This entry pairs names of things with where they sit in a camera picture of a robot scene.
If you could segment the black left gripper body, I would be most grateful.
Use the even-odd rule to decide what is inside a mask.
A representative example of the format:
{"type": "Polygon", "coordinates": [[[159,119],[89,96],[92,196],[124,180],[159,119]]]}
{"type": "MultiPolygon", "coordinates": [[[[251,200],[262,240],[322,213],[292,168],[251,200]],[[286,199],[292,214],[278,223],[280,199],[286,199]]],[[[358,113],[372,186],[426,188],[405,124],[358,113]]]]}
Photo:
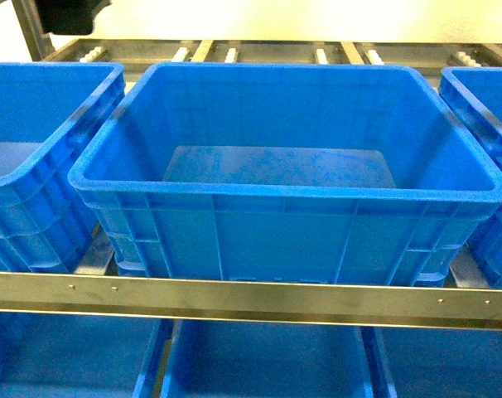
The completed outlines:
{"type": "Polygon", "coordinates": [[[59,36],[88,36],[94,19],[110,0],[36,0],[36,9],[45,33],[59,36]]]}

